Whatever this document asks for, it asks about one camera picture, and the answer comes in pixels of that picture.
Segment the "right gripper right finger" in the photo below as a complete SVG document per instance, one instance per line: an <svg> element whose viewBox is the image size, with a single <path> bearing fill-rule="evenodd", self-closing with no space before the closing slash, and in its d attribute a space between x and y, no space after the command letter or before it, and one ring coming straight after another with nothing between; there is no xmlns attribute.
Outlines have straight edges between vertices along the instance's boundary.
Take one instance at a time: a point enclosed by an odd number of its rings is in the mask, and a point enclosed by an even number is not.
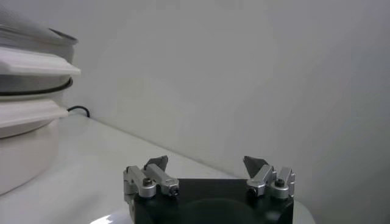
<svg viewBox="0 0 390 224"><path fill-rule="evenodd" d="M278 200L287 200L295 196L296 174L288 167L282 167L278 173L274 166L264 159L245 156L243 163L249 174L246 181L247 191L255 198L270 195Z"/></svg>

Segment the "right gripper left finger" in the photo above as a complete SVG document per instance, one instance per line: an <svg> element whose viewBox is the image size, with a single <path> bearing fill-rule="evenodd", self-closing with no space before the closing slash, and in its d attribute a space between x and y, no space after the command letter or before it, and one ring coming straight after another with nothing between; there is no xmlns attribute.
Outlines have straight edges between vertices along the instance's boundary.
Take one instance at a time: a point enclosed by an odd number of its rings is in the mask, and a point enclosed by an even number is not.
<svg viewBox="0 0 390 224"><path fill-rule="evenodd" d="M169 158L167 155L151 158L142 167L128 166L123 171L125 195L138 195L141 198L152 198L160 193L169 197L180 194L179 180L169 176L165 170Z"/></svg>

